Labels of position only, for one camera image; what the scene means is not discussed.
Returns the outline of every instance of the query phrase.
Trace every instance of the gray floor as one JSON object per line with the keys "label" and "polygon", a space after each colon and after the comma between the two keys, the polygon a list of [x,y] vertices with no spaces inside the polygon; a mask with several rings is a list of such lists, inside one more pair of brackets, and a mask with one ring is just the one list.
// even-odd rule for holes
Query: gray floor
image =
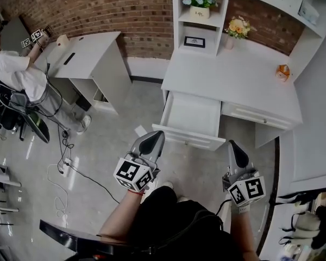
{"label": "gray floor", "polygon": [[[125,155],[137,138],[134,129],[139,125],[151,131],[152,123],[159,123],[163,111],[160,85],[134,82],[122,115],[91,111],[92,124],[81,136],[71,142],[72,159],[79,159],[78,169],[105,185],[120,200],[125,189],[113,179],[112,173],[119,157]],[[39,230],[40,219],[65,226],[63,218],[56,217],[54,200],[65,193],[47,181],[47,167],[60,159],[57,126],[47,121],[51,141],[48,145],[28,132],[24,142],[18,134],[7,133],[0,139],[0,163],[10,167],[12,177],[22,188],[10,188],[9,200],[20,209],[19,213],[3,215],[3,221],[14,226],[0,228],[2,244],[9,245],[17,260],[64,260],[72,252],[57,244]],[[251,220],[256,243],[261,237],[261,223],[267,213],[274,172],[274,142],[256,150],[255,125],[232,117],[222,117],[220,137],[242,142],[250,159],[265,176],[267,196],[252,205]],[[172,181],[178,195],[188,196],[215,212],[225,197],[222,176],[227,171],[227,146],[216,152],[199,150],[181,144],[166,142],[159,160],[159,183]],[[71,173],[61,177],[56,166],[51,166],[49,177],[68,192],[68,228],[97,234],[102,223],[117,206],[101,187],[80,175]]]}

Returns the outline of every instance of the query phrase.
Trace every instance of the picture frame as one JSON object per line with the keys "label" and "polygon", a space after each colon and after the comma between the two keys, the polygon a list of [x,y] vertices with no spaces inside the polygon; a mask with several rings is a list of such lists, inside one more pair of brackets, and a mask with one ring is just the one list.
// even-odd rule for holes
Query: picture frame
{"label": "picture frame", "polygon": [[184,46],[193,46],[199,48],[205,48],[205,39],[186,36],[184,41]]}

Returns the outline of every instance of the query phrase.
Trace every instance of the white sneaker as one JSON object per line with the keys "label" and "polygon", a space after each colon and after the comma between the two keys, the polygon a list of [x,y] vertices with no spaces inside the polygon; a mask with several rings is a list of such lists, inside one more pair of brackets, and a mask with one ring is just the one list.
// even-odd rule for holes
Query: white sneaker
{"label": "white sneaker", "polygon": [[174,189],[173,189],[173,183],[172,183],[172,182],[169,182],[169,181],[164,182],[163,185],[162,185],[162,187],[169,187],[169,188],[171,188],[172,190],[174,190]]}
{"label": "white sneaker", "polygon": [[182,196],[178,199],[178,203],[190,200],[188,197]]}
{"label": "white sneaker", "polygon": [[89,125],[91,124],[92,118],[89,115],[86,115],[83,117],[83,119],[81,120],[83,129],[80,132],[77,132],[78,135],[83,134],[89,127]]}

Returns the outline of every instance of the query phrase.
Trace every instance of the white desk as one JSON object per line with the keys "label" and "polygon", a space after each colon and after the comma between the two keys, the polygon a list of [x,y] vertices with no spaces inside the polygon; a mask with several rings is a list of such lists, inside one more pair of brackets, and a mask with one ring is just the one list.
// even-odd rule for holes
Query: white desk
{"label": "white desk", "polygon": [[[247,40],[236,40],[232,50],[223,49],[215,58],[200,53],[175,50],[162,89],[166,98],[170,91],[174,94],[183,93],[220,102],[222,115],[270,126],[256,127],[256,131],[273,128],[274,136],[302,123],[293,83],[291,81],[283,83],[275,77],[277,66],[286,63],[287,60],[287,56]],[[178,115],[174,120],[180,120],[181,125],[175,123],[173,128],[186,130],[187,116],[184,111],[180,111],[179,114],[167,113],[167,111],[166,107],[160,125],[154,125],[154,128],[169,132],[161,127],[172,127],[169,125],[169,120],[167,122],[164,117]],[[202,123],[197,126],[201,127],[200,130],[196,131],[194,125],[193,130],[191,127],[188,131],[194,133],[205,131]],[[179,138],[174,136],[173,141],[177,140],[186,143],[186,139],[181,138],[181,134]]]}
{"label": "white desk", "polygon": [[[108,32],[71,38],[66,48],[52,42],[35,65],[44,71],[47,59],[51,64],[48,73],[51,78],[69,79],[92,106],[118,112],[131,85],[116,43],[119,34]],[[99,101],[101,94],[108,102]]]}

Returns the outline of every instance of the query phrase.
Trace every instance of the small vase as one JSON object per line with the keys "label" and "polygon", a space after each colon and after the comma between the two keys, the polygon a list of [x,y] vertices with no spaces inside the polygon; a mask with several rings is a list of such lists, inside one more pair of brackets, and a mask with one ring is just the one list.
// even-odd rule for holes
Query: small vase
{"label": "small vase", "polygon": [[210,17],[210,9],[191,6],[190,17],[194,20],[207,20]]}
{"label": "small vase", "polygon": [[234,47],[234,37],[231,37],[230,35],[227,36],[226,43],[224,45],[225,49],[231,50]]}

